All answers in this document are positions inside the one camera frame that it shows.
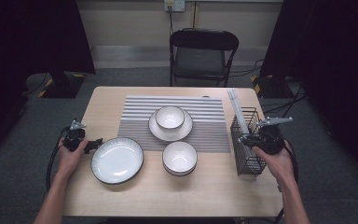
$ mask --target wall baseboard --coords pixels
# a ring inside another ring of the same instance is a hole
[[[257,60],[264,59],[267,48],[240,48],[233,65],[254,65]],[[170,66],[170,50],[166,46],[94,46],[90,51],[97,69]]]

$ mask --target wooden table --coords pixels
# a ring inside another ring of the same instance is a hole
[[[117,136],[127,95],[211,96],[223,101],[228,136],[234,110],[224,88],[98,87],[91,96],[82,123],[90,140]],[[262,110],[254,90],[236,89],[241,106]],[[64,202],[65,216],[97,217],[275,217],[282,195],[268,169],[262,175],[238,176],[232,141],[231,153],[199,153],[197,167],[187,176],[170,175],[162,152],[145,151],[136,177],[121,185],[106,185],[94,177],[84,155],[70,179]]]

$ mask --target dark backdrop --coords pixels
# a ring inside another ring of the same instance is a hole
[[[305,2],[283,2],[260,73],[302,80],[332,135],[358,160],[358,1]]]
[[[76,0],[0,1],[0,135],[26,101],[28,76],[51,67],[95,74]]]

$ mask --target person's left hand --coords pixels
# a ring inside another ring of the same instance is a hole
[[[85,139],[80,142],[79,146],[75,151],[70,151],[63,145],[63,138],[60,141],[60,162],[58,167],[58,174],[61,174],[65,177],[69,177],[72,172],[76,169],[79,164],[80,158],[84,153],[84,148],[86,147],[89,140]]]

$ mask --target forearm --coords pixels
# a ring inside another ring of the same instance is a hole
[[[286,223],[310,223],[296,181],[293,178],[285,178],[280,181],[280,184]]]
[[[63,198],[68,177],[57,173],[42,208],[34,220],[35,224],[62,223]]]

